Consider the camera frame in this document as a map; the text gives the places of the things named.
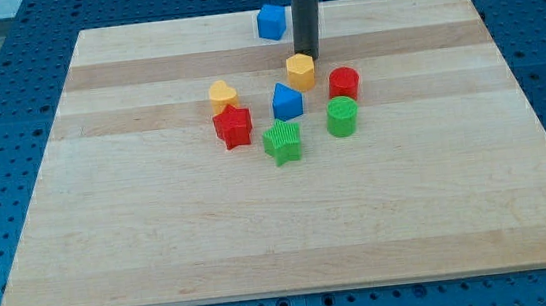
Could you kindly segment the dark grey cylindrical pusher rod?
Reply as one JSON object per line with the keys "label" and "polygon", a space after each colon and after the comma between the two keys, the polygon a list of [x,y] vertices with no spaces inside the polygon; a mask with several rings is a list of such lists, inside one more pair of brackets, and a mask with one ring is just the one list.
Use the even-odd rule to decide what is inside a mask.
{"label": "dark grey cylindrical pusher rod", "polygon": [[294,52],[319,57],[319,0],[290,0]]}

